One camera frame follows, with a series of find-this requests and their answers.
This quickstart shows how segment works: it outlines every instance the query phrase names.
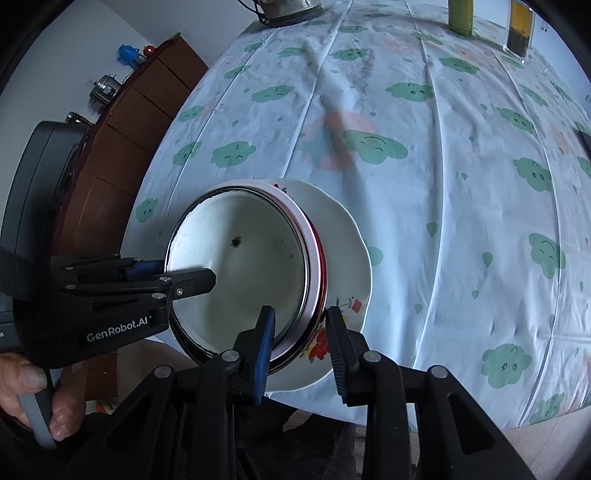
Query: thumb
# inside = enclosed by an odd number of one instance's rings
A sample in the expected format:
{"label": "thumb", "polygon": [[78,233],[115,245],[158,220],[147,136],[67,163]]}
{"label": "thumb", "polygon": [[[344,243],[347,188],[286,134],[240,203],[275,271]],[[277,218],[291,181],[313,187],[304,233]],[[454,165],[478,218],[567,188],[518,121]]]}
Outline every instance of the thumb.
{"label": "thumb", "polygon": [[20,355],[0,356],[0,396],[37,393],[46,386],[43,369]]}

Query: red flower pattern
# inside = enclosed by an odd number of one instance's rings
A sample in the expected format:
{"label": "red flower pattern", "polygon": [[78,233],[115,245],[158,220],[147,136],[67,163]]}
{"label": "red flower pattern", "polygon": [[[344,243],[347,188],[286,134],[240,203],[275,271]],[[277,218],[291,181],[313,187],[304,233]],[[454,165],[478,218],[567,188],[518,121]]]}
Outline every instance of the red flower pattern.
{"label": "red flower pattern", "polygon": [[310,360],[310,363],[314,361],[314,358],[317,358],[318,360],[324,360],[324,356],[328,352],[329,343],[326,340],[326,330],[324,327],[322,327],[316,335],[316,344],[312,347],[310,353],[308,353],[308,359]]}
{"label": "red flower pattern", "polygon": [[[363,307],[363,304],[361,301],[355,299],[355,297],[351,297],[345,303],[339,303],[339,299],[336,299],[336,306],[340,308],[341,313],[344,313],[343,309],[345,307],[350,308],[355,313],[359,313],[361,311],[361,307]],[[343,315],[343,318],[345,319],[346,323],[348,321],[347,316]],[[308,346],[300,354],[300,357],[303,357],[307,354],[308,360],[310,360],[310,363],[312,363],[315,358],[318,360],[324,360],[324,357],[329,353],[329,344],[326,338],[326,330],[324,323],[322,323],[317,333],[312,337],[312,340]]]}

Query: black strap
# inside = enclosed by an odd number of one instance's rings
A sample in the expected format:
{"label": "black strap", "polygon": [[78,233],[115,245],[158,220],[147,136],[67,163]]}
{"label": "black strap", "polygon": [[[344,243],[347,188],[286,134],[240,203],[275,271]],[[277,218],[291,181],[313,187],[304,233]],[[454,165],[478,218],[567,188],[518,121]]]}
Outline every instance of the black strap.
{"label": "black strap", "polygon": [[34,300],[45,278],[43,267],[0,247],[0,291],[17,300]]}

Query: white tablecloth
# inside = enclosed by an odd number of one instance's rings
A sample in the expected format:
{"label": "white tablecloth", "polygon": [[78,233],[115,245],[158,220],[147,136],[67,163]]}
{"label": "white tablecloth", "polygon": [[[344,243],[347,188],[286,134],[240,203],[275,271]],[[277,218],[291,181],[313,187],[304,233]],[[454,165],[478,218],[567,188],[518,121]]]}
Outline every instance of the white tablecloth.
{"label": "white tablecloth", "polygon": [[[222,181],[307,180],[368,243],[371,348],[418,369],[445,365],[499,427],[581,408],[584,110],[535,50],[524,65],[502,51],[502,27],[475,19],[465,38],[447,29],[445,9],[371,1],[325,2],[320,18],[292,27],[253,25],[228,48],[164,137],[122,253],[162,258],[188,205]],[[332,376],[274,398],[365,421]]]}

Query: red toy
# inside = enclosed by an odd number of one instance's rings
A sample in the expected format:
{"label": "red toy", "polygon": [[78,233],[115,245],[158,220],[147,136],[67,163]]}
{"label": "red toy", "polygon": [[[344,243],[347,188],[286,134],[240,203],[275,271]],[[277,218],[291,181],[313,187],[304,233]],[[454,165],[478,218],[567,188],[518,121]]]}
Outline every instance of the red toy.
{"label": "red toy", "polygon": [[150,55],[152,55],[152,53],[154,53],[156,51],[156,47],[154,47],[153,45],[146,45],[144,47],[144,55],[146,57],[149,57]]}

